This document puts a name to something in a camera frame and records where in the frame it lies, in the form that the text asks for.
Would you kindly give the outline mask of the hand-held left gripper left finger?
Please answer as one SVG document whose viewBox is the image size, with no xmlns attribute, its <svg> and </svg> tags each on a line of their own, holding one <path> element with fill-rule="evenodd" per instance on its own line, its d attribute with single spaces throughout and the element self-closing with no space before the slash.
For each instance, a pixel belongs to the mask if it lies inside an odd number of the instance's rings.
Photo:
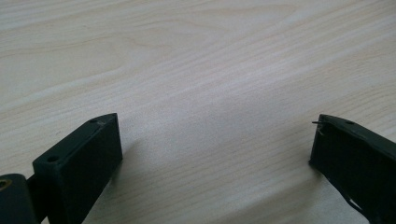
<svg viewBox="0 0 396 224">
<path fill-rule="evenodd" d="M 38 220 L 81 224 L 122 161 L 118 115 L 82 124 L 33 161 Z"/>
</svg>

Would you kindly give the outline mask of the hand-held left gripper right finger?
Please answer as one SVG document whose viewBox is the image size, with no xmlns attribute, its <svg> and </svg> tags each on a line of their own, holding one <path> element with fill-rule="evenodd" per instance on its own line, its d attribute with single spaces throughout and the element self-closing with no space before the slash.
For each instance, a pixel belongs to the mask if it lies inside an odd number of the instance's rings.
<svg viewBox="0 0 396 224">
<path fill-rule="evenodd" d="M 396 143 L 347 119 L 315 123 L 309 164 L 370 224 L 396 224 Z"/>
</svg>

